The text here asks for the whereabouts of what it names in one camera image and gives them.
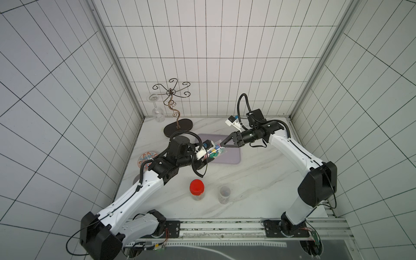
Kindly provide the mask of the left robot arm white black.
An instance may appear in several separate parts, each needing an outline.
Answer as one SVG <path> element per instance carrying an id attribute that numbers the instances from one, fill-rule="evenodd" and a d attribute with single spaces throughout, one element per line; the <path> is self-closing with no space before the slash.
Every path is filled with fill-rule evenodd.
<path id="1" fill-rule="evenodd" d="M 176 176 L 179 169 L 190 166 L 198 171 L 214 160 L 219 148 L 211 140 L 202 141 L 190 131 L 174 133 L 167 148 L 140 167 L 138 181 L 117 200 L 99 213 L 89 212 L 81 220 L 79 243 L 94 260 L 113 260 L 123 247 L 133 241 L 153 236 L 167 237 L 166 217 L 157 210 L 149 210 L 141 217 L 130 217 L 150 198 Z"/>

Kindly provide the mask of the patterned red blue bowl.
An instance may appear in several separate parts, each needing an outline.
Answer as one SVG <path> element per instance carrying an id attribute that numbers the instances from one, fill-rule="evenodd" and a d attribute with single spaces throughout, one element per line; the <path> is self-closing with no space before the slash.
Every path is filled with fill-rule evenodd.
<path id="1" fill-rule="evenodd" d="M 148 151 L 140 155 L 137 162 L 138 168 L 141 168 L 145 161 L 154 159 L 157 155 L 158 153 L 154 151 Z"/>

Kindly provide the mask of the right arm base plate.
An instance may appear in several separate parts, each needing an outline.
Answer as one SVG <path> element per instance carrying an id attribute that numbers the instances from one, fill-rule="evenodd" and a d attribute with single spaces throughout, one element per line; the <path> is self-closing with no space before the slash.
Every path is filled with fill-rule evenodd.
<path id="1" fill-rule="evenodd" d="M 267 219 L 262 222 L 267 238 L 309 238 L 306 223 L 292 225 L 289 221 Z"/>

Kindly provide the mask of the clear jar with colourful candies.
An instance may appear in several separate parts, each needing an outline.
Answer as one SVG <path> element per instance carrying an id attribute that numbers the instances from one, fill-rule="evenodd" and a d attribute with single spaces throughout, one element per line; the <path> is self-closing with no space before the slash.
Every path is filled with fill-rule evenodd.
<path id="1" fill-rule="evenodd" d="M 206 158 L 215 159 L 226 152 L 225 148 L 221 145 L 221 142 L 218 141 L 213 143 L 211 147 L 206 149 Z"/>

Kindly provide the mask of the hanging wine glass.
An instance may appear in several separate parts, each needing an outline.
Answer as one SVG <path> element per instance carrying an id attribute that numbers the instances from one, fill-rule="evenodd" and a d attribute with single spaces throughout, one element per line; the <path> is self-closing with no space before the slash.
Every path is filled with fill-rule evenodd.
<path id="1" fill-rule="evenodd" d="M 156 102 L 159 100 L 159 95 L 151 94 L 147 97 L 147 101 L 153 104 L 153 118 L 156 122 L 163 122 L 165 120 L 165 115 L 163 109 L 159 107 Z"/>

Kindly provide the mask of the red lid candy jar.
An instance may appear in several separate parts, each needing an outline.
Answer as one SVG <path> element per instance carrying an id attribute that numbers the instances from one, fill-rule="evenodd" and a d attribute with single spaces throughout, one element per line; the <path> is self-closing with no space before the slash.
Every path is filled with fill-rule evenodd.
<path id="1" fill-rule="evenodd" d="M 190 183 L 189 190 L 193 199 L 202 200 L 204 198 L 205 185 L 201 180 L 193 180 Z"/>

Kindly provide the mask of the lilac plastic tray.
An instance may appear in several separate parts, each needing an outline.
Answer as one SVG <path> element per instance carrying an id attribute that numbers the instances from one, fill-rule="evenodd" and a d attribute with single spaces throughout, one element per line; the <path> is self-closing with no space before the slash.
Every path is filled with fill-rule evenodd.
<path id="1" fill-rule="evenodd" d="M 212 140 L 214 143 L 222 142 L 227 136 L 218 134 L 200 134 L 201 141 Z M 241 161 L 239 148 L 225 148 L 226 152 L 214 159 L 213 163 L 217 164 L 238 164 Z"/>

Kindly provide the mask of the aluminium mounting rail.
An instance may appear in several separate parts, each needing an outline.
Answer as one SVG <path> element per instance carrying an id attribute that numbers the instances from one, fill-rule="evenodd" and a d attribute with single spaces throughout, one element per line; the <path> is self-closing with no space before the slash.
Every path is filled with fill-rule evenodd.
<path id="1" fill-rule="evenodd" d="M 287 241 L 311 241 L 320 239 L 327 249 L 336 242 L 346 245 L 349 251 L 358 248 L 352 231 L 342 218 L 312 218 L 306 222 L 309 238 L 267 238 L 261 218 L 223 219 L 168 219 L 181 221 L 179 238 L 153 238 L 146 236 L 126 245 L 132 247 L 160 248 L 186 245 L 209 246 L 266 246 L 285 247 Z"/>

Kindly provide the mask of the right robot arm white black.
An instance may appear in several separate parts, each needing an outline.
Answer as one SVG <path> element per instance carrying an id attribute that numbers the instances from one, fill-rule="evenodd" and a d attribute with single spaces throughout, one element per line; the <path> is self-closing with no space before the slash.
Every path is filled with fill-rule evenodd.
<path id="1" fill-rule="evenodd" d="M 237 100 L 237 118 L 230 117 L 227 124 L 237 124 L 236 132 L 221 142 L 222 147 L 243 147 L 257 140 L 277 148 L 298 169 L 303 177 L 292 206 L 281 216 L 281 233 L 290 237 L 299 229 L 307 217 L 321 202 L 334 195 L 337 190 L 337 166 L 325 162 L 308 152 L 291 137 L 288 124 L 282 120 L 267 120 L 260 109 L 252 110 L 247 94 Z"/>

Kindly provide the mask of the small clear empty jar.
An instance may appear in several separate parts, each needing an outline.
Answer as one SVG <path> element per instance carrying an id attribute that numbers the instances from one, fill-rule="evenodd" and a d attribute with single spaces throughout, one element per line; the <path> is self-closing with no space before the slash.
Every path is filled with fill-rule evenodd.
<path id="1" fill-rule="evenodd" d="M 231 188 L 222 186 L 219 190 L 218 200 L 221 204 L 227 204 L 231 196 Z"/>

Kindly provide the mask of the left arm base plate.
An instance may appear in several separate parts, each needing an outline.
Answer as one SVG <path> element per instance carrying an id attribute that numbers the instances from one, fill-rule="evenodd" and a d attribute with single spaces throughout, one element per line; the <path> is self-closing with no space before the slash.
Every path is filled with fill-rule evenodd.
<path id="1" fill-rule="evenodd" d="M 161 232 L 157 232 L 155 238 L 179 238 L 181 221 L 166 221 Z"/>

